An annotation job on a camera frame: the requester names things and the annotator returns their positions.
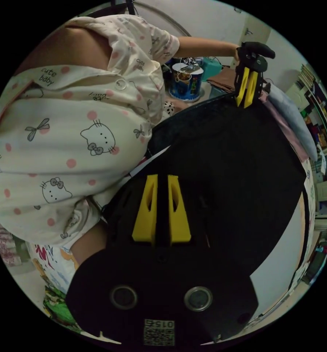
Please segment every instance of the shirt button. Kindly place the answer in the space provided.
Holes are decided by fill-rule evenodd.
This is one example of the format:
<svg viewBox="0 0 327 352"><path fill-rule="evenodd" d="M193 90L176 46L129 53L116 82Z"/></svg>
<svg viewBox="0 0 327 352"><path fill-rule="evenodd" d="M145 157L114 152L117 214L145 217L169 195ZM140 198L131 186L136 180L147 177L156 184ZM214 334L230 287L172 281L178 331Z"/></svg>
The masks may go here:
<svg viewBox="0 0 327 352"><path fill-rule="evenodd" d="M127 82L125 81L125 80L117 80L116 81L116 89L118 90L118 91L122 91L122 90L124 90L124 89L126 89L127 88Z"/></svg>

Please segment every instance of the person's arm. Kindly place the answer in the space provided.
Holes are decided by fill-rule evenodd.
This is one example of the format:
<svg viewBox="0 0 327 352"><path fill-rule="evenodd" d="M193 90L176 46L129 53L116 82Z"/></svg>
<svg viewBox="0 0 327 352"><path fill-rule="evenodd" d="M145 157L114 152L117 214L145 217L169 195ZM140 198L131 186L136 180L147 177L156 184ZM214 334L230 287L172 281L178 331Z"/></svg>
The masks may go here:
<svg viewBox="0 0 327 352"><path fill-rule="evenodd" d="M179 50L175 58L196 58L201 56L230 56L238 60L239 45L214 39L178 37Z"/></svg>
<svg viewBox="0 0 327 352"><path fill-rule="evenodd" d="M100 221L72 245L71 252L78 265L81 265L93 254L105 249L106 242L105 225Z"/></svg>

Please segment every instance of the person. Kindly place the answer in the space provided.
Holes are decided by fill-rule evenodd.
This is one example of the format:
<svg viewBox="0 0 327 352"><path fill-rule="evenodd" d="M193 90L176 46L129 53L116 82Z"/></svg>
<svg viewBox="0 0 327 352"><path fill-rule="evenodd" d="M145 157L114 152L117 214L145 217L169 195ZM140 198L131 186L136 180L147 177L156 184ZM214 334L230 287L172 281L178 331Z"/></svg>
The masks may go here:
<svg viewBox="0 0 327 352"><path fill-rule="evenodd" d="M109 197L142 160L153 126L171 115L161 64L238 59L237 47L175 37L123 14L77 17L51 33L0 98L2 226L61 247L78 264L104 249L106 223L93 197Z"/></svg>

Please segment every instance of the qr code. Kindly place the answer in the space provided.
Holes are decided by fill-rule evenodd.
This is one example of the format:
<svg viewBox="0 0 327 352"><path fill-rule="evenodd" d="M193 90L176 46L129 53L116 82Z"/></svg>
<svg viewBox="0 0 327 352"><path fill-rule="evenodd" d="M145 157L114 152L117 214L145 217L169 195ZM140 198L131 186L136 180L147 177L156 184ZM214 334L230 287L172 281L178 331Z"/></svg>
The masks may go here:
<svg viewBox="0 0 327 352"><path fill-rule="evenodd" d="M145 319L144 345L174 346L174 321Z"/></svg>

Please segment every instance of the brown cloth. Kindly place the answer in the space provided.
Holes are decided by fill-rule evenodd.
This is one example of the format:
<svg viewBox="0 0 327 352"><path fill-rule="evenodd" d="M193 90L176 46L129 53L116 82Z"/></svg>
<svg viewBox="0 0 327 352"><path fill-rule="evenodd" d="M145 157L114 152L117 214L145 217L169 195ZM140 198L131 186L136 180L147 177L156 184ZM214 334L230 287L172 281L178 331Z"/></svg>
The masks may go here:
<svg viewBox="0 0 327 352"><path fill-rule="evenodd" d="M224 67L222 71L216 76L210 77L207 81L227 93L235 91L234 80L235 80L235 70L232 70L229 67Z"/></svg>

